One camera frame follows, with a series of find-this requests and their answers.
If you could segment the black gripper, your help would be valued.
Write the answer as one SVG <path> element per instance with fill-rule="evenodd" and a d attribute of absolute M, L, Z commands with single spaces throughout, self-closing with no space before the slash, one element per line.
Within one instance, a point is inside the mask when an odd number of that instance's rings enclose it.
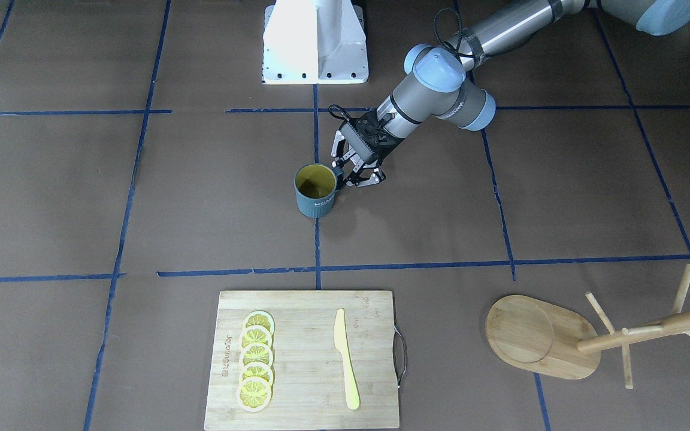
<path fill-rule="evenodd" d="M 351 117 L 350 121 L 343 121 L 334 135 L 331 166 L 344 169 L 346 164 L 352 163 L 353 169 L 361 169 L 374 163 L 380 165 L 404 140 L 386 130 L 387 123 L 396 116 L 395 113 L 389 113 L 379 119 L 375 110 L 369 110 L 357 119 Z M 365 187 L 376 185 L 385 179 L 386 176 L 380 169 L 372 169 L 370 172 L 353 170 L 345 177 L 343 185 Z"/>

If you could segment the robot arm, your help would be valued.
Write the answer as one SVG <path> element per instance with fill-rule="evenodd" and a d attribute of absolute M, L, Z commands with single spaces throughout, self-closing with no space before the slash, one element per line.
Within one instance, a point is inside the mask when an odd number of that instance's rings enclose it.
<path fill-rule="evenodd" d="M 468 72 L 525 44 L 564 16 L 594 8 L 635 27 L 664 36 L 690 21 L 690 1 L 514 1 L 481 22 L 458 28 L 436 45 L 414 46 L 404 59 L 405 77 L 375 109 L 354 117 L 333 104 L 341 120 L 333 142 L 336 189 L 385 180 L 381 164 L 428 117 L 478 131 L 495 117 L 496 102 Z"/>

